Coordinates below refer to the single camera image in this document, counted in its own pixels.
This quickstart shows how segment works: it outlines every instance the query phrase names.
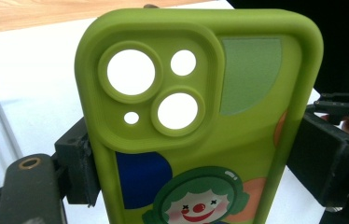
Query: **cartoon eye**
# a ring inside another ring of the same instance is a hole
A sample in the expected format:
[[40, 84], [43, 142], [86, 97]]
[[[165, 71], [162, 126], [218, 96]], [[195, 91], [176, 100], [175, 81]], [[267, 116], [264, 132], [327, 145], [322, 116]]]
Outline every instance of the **cartoon eye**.
[[219, 204], [221, 203], [221, 200], [218, 199], [217, 197], [212, 198], [212, 200], [210, 201], [209, 205], [212, 208], [216, 208]]
[[189, 212], [188, 205], [183, 205], [183, 210], [181, 210], [182, 214], [187, 214]]

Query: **black background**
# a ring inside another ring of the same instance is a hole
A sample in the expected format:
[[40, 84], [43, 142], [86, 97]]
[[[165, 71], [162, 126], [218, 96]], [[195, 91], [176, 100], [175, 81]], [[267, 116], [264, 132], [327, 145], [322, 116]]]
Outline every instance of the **black background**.
[[235, 8], [281, 8], [298, 12], [319, 27], [323, 62], [314, 84], [319, 93], [349, 92], [349, 1], [229, 0]]

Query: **white surface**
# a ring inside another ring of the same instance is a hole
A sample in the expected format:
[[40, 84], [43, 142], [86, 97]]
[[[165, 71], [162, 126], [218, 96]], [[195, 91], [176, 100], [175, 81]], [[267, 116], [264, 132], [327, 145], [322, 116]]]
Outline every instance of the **white surface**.
[[[229, 8], [225, 1], [192, 7]], [[53, 144], [83, 115], [74, 78], [77, 43], [94, 19], [0, 33], [0, 102], [24, 155], [54, 152]], [[96, 207], [65, 205], [72, 223], [107, 223]], [[318, 223], [323, 208], [287, 169], [267, 223]]]

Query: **camera cutout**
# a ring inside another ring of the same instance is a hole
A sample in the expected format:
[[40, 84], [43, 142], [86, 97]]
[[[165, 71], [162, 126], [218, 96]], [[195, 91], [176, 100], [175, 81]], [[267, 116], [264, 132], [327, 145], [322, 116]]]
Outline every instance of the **camera cutout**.
[[125, 49], [111, 58], [107, 78], [116, 91], [138, 95], [147, 91], [154, 82], [155, 66], [144, 52]]
[[139, 121], [139, 115], [135, 112], [128, 112], [125, 114], [124, 120], [128, 124], [135, 124], [137, 121]]
[[189, 94], [175, 93], [166, 97], [158, 108], [160, 123], [172, 130], [188, 127], [198, 115], [197, 101]]
[[195, 55], [187, 49], [179, 50], [171, 60], [172, 71], [181, 77], [189, 75], [196, 64]]

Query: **clown face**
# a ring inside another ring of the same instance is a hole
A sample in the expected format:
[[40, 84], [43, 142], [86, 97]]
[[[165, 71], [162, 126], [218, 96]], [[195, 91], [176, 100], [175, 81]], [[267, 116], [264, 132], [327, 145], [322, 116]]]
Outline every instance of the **clown face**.
[[187, 193], [165, 212], [169, 224], [207, 224], [219, 220], [228, 212], [227, 195], [216, 195], [210, 189], [204, 193]]

